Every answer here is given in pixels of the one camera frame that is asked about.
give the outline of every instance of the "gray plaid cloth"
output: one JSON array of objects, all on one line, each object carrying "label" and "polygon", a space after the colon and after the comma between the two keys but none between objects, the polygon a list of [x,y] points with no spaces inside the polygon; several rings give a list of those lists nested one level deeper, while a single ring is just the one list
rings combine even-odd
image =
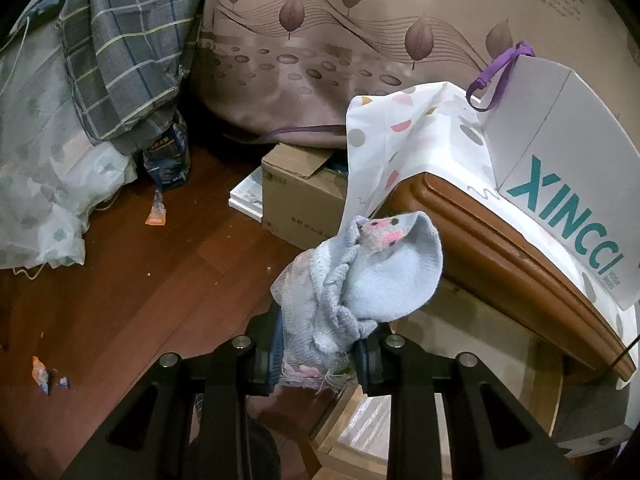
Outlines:
[{"label": "gray plaid cloth", "polygon": [[93,143],[124,155],[171,124],[201,0],[66,0],[58,17],[78,116]]}]

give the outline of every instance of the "beige fabric bag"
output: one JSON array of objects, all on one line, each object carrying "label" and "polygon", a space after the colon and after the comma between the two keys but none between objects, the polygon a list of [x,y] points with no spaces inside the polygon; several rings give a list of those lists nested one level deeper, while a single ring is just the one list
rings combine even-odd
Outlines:
[{"label": "beige fabric bag", "polygon": [[206,0],[192,89],[263,142],[343,146],[355,95],[466,88],[519,40],[575,69],[640,146],[638,47],[607,0]]}]

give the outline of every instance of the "purple ribbon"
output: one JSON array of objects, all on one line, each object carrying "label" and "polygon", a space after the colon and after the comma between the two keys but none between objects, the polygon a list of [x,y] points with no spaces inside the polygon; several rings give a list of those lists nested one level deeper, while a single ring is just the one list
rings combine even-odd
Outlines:
[{"label": "purple ribbon", "polygon": [[[469,88],[466,89],[466,101],[471,105],[474,110],[478,112],[485,112],[487,110],[491,110],[495,105],[500,102],[502,99],[502,95],[504,94],[505,88],[507,88],[507,82],[509,81],[509,77],[511,76],[511,70],[513,69],[513,65],[518,59],[518,56],[531,56],[536,57],[536,53],[533,52],[533,47],[527,43],[526,41],[521,41],[516,46],[512,46],[505,50],[500,56],[495,58],[487,68],[482,70],[478,78],[469,85]],[[471,96],[474,94],[476,90],[482,90],[486,88],[491,81],[491,78],[498,73],[504,67],[504,71],[500,76],[500,80],[498,84],[495,86],[494,95],[491,97],[491,102],[489,103],[487,108],[478,108],[474,106],[471,102]]]}]

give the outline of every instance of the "silver bolt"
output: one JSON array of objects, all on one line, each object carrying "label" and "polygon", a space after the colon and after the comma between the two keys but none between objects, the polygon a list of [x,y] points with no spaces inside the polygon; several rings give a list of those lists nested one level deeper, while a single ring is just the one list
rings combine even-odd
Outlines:
[{"label": "silver bolt", "polygon": [[388,335],[385,343],[391,348],[402,348],[404,346],[404,337],[398,334]]},{"label": "silver bolt", "polygon": [[478,358],[469,352],[460,354],[458,356],[458,361],[460,361],[461,365],[466,366],[467,368],[473,368],[478,364]]},{"label": "silver bolt", "polygon": [[241,350],[242,348],[247,348],[251,344],[251,338],[245,335],[239,335],[233,338],[231,344],[234,346],[234,348]]},{"label": "silver bolt", "polygon": [[160,366],[163,368],[171,368],[178,362],[178,356],[172,352],[162,354],[158,359]]}]

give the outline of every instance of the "wooden floor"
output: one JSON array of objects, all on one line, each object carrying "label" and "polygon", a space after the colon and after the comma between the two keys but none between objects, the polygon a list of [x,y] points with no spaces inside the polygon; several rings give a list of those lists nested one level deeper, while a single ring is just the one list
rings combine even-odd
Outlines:
[{"label": "wooden floor", "polygon": [[[144,224],[154,185],[139,178],[91,216],[84,266],[46,267],[34,282],[0,271],[0,425],[39,479],[59,478],[159,355],[202,354],[242,333],[298,254],[227,205],[264,150],[216,144],[192,147],[189,182],[164,193],[165,226]],[[67,376],[71,389],[40,393],[32,356]],[[250,413],[274,430],[283,478],[303,480],[297,440],[330,396],[279,393],[252,399]]]}]

